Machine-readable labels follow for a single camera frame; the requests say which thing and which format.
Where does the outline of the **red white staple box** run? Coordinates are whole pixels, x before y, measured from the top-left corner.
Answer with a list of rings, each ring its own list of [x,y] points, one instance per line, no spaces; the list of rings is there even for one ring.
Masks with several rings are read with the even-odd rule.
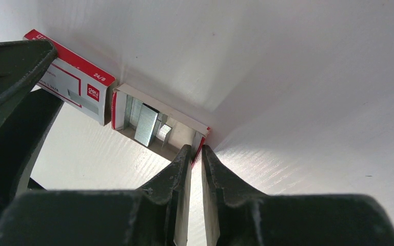
[[[46,39],[57,49],[57,58],[37,85],[104,126],[111,120],[110,99],[116,78],[33,29],[24,40]]]

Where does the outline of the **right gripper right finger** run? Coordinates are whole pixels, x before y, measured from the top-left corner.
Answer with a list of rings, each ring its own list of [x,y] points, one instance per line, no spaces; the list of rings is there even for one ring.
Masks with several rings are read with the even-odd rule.
[[[384,209],[362,194],[267,195],[202,146],[208,245],[394,245]]]

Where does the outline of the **staple box tray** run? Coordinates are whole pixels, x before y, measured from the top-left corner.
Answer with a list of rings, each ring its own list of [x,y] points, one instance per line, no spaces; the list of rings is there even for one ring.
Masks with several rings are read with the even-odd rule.
[[[111,126],[167,160],[173,160],[183,145],[190,145],[192,163],[195,163],[211,130],[209,126],[128,84],[113,90]]]

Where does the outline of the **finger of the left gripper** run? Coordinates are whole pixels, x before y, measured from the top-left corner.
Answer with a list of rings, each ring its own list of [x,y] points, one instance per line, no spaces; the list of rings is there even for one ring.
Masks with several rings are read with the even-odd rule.
[[[56,58],[46,39],[0,42],[0,128]]]
[[[63,103],[43,89],[35,90],[0,128],[0,216],[28,191],[33,166]]]

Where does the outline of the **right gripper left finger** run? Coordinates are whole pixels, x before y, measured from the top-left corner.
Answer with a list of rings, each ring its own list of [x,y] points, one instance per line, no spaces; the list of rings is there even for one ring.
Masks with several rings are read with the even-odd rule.
[[[27,192],[0,217],[0,245],[186,245],[191,146],[135,190]]]

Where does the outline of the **small silver staple piece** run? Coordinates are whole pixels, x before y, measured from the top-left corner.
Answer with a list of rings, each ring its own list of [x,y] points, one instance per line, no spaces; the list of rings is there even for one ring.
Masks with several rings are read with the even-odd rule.
[[[172,132],[172,127],[167,125],[167,124],[163,124],[157,131],[156,133],[156,138],[158,138],[159,140],[161,140],[162,142],[168,142],[169,137],[171,135]]]

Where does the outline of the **silver staple strip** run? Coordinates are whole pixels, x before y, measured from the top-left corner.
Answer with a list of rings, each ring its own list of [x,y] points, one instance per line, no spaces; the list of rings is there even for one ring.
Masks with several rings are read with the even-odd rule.
[[[159,125],[159,115],[159,110],[147,104],[142,104],[134,135],[137,142],[149,147],[155,136],[155,129]]]
[[[131,95],[126,95],[126,105],[124,112],[124,129],[125,128],[132,128],[134,130],[136,129],[139,121],[142,105],[143,102],[140,101],[139,99]]]

